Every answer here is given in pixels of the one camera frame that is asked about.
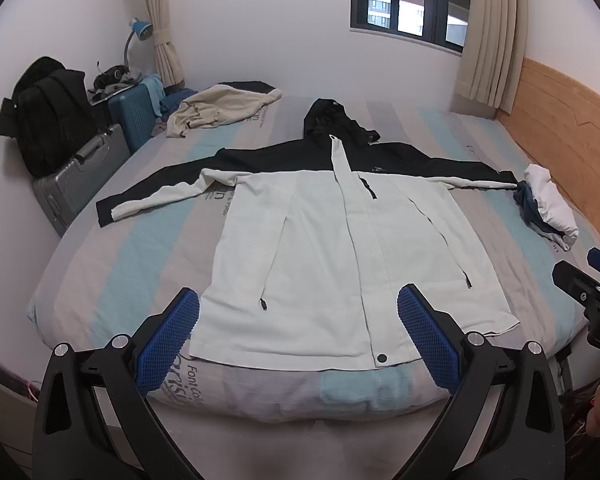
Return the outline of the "blue folded cloth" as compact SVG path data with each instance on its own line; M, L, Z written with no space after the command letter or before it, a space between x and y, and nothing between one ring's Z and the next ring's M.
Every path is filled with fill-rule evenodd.
M194 96L195 90L183 88L173 93L167 94L160 100L161 120L167 122L169 117L180 107L181 102Z

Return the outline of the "folded white and navy clothes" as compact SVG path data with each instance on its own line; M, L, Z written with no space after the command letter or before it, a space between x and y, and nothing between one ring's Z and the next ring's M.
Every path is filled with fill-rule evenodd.
M514 201L530 229L565 252L570 251L580 231L573 210L558 191L550 170L530 164L517 184Z

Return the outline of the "silver hard suitcase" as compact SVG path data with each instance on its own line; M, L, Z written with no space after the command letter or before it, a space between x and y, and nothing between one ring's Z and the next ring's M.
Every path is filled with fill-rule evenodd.
M59 236L130 156L123 130L114 124L96 134L57 172L33 181L38 204Z

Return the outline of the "blue desk lamp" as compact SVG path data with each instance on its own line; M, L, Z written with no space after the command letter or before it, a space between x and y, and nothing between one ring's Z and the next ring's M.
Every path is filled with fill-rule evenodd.
M132 18L130 21L130 33L128 39L125 41L123 49L123 61L126 68L130 67L129 50L133 39L145 41L149 39L153 33L154 26L152 26L151 22L142 21L139 18Z

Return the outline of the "black garment under beige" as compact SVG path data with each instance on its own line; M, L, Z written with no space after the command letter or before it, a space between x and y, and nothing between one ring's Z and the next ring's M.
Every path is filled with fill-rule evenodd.
M262 81L227 81L225 85L235 90L261 94L268 94L275 90L275 87Z

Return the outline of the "black and white jacket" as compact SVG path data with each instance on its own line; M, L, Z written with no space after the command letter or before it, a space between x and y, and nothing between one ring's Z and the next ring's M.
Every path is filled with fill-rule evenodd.
M453 198L510 190L508 171L384 142L316 101L299 140L156 171L97 205L102 226L229 186L234 196L190 337L197 359L260 370L371 370L414 361L396 300L415 285L468 332L517 325Z

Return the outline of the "teal hard suitcase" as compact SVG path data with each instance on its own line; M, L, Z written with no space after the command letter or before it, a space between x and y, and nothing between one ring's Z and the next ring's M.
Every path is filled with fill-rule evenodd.
M151 138L161 116L160 102L165 96L161 77L152 74L108 99L110 117L121 126L131 153L137 152Z

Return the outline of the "clutter pile on suitcase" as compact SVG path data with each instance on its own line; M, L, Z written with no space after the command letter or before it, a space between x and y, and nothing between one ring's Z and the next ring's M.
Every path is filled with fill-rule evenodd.
M137 84L143 73L135 67L115 65L97 75L87 95L92 101L99 101L112 96L114 93Z

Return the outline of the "left beige curtain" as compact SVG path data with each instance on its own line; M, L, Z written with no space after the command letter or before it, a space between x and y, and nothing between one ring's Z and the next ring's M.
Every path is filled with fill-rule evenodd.
M145 0L154 26L154 57L156 69L166 88L184 84L184 72L178 50L172 41L170 0Z

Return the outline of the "black backpack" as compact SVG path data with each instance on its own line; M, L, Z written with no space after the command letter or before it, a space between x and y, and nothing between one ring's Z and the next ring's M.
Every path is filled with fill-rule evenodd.
M2 102L0 136L17 143L35 179L54 174L99 133L84 78L79 70L42 56Z

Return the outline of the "right beige curtain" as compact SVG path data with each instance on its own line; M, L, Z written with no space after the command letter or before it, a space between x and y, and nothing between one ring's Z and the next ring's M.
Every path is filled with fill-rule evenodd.
M528 0L470 0L454 92L509 114L528 38Z

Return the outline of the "wooden headboard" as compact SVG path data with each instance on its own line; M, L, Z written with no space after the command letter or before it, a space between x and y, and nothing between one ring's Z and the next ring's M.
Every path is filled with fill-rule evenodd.
M600 234L600 96L525 58L513 108L498 120Z

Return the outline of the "beige garment on bed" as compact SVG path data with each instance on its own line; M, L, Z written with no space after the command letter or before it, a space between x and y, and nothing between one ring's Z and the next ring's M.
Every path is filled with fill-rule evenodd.
M181 102L166 122L166 135L181 138L188 130L241 122L282 96L283 92L276 87L268 94L261 94L235 90L225 82L214 84Z

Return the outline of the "beige curtain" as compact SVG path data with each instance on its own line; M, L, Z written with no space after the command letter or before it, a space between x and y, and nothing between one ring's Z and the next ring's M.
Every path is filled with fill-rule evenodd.
M178 50L172 41L170 0L145 0L154 26L154 57L156 69L166 88L184 84L184 72Z
M528 38L528 0L470 0L454 92L509 114Z

